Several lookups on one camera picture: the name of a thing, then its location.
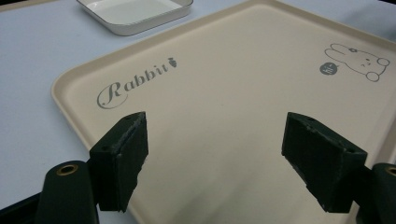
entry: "tray surface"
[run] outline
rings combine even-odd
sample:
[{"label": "tray surface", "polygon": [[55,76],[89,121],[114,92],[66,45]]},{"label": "tray surface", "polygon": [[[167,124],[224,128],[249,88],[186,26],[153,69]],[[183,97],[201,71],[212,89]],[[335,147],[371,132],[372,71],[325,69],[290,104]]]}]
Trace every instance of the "tray surface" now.
[{"label": "tray surface", "polygon": [[130,201],[140,223],[349,223],[324,213],[281,156],[286,116],[328,125],[369,152],[368,166],[394,160],[383,146],[395,74],[394,43],[262,0],[76,67],[52,95],[87,148],[147,112]]}]

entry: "cream-colored tray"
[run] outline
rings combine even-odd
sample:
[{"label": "cream-colored tray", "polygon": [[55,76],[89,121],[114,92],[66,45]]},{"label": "cream-colored tray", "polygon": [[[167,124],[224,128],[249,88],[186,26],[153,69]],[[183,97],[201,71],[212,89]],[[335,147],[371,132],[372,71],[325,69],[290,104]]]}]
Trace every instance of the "cream-colored tray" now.
[{"label": "cream-colored tray", "polygon": [[87,148],[147,111],[140,223],[353,223],[281,156],[287,112],[394,161],[396,46],[275,1],[247,1],[76,67],[52,94]]}]

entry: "rabbit face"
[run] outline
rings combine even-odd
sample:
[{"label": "rabbit face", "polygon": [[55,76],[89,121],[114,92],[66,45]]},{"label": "rabbit face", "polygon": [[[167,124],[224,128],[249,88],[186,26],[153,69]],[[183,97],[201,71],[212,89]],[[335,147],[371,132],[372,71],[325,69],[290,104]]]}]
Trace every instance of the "rabbit face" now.
[{"label": "rabbit face", "polygon": [[346,64],[355,72],[365,75],[369,80],[377,82],[389,65],[387,59],[378,58],[371,53],[350,49],[340,44],[331,44],[325,53],[337,62]]}]

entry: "tray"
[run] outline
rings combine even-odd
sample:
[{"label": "tray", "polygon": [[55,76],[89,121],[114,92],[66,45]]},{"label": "tray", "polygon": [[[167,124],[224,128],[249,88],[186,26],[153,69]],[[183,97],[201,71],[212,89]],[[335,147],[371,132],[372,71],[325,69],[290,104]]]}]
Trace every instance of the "tray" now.
[{"label": "tray", "polygon": [[193,0],[77,0],[116,35],[135,35],[189,14]]},{"label": "tray", "polygon": [[147,111],[139,223],[353,223],[281,156],[287,112],[394,161],[394,43],[275,1],[247,1],[71,69],[52,95],[91,148]]}]

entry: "white table surface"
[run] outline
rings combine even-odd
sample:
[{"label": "white table surface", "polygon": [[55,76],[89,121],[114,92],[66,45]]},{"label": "white table surface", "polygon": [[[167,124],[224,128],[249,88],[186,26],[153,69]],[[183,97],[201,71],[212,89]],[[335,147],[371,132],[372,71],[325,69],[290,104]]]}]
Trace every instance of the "white table surface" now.
[{"label": "white table surface", "polygon": [[[87,149],[50,96],[56,77],[81,63],[243,0],[195,0],[191,14],[132,36],[117,36],[76,1],[0,12],[0,209],[41,191],[46,172]],[[375,0],[284,0],[296,7],[396,41],[396,6]],[[102,223],[136,223],[99,212]]]}]

